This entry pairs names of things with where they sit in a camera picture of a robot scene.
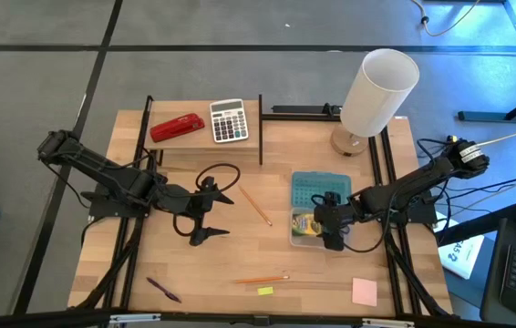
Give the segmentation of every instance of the white cylinder lamp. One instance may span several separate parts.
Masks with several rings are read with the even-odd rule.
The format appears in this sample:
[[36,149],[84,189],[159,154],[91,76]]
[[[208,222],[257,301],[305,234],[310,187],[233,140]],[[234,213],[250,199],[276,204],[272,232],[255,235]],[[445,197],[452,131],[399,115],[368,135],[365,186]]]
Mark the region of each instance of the white cylinder lamp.
[[333,148],[354,156],[367,147],[394,116],[420,78],[418,66],[408,55],[378,49],[366,55],[341,109],[341,124],[331,136]]

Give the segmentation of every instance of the calculator display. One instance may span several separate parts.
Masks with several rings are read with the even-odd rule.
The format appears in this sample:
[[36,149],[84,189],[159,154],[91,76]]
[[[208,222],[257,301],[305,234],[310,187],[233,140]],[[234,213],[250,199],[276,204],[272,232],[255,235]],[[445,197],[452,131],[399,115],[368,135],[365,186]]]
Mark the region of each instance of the calculator display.
[[242,102],[241,101],[234,101],[231,103],[225,103],[220,105],[213,105],[212,111],[224,111],[224,110],[230,110],[230,109],[236,109],[236,108],[242,108]]

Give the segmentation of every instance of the red stapler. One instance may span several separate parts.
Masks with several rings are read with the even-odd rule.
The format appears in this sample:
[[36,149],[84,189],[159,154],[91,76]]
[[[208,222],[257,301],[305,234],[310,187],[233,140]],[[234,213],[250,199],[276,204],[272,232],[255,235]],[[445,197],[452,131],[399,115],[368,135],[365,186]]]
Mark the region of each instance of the red stapler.
[[153,141],[159,142],[204,127],[203,119],[197,116],[197,114],[191,113],[150,128],[150,137]]

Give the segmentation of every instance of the pink sticky note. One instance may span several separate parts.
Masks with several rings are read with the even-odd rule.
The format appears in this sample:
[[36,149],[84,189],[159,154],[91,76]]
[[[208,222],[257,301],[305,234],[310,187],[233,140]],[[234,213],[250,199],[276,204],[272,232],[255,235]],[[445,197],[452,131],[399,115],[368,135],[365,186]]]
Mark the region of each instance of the pink sticky note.
[[377,282],[354,278],[351,302],[355,304],[377,306]]

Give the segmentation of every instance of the lamp base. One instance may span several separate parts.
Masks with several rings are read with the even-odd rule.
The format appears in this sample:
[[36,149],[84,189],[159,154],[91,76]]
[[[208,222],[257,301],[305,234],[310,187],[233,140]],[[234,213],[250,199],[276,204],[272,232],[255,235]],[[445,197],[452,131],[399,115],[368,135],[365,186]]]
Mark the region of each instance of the lamp base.
[[331,146],[343,156],[359,155],[366,150],[367,138],[359,137],[347,131],[343,124],[338,124],[331,134]]

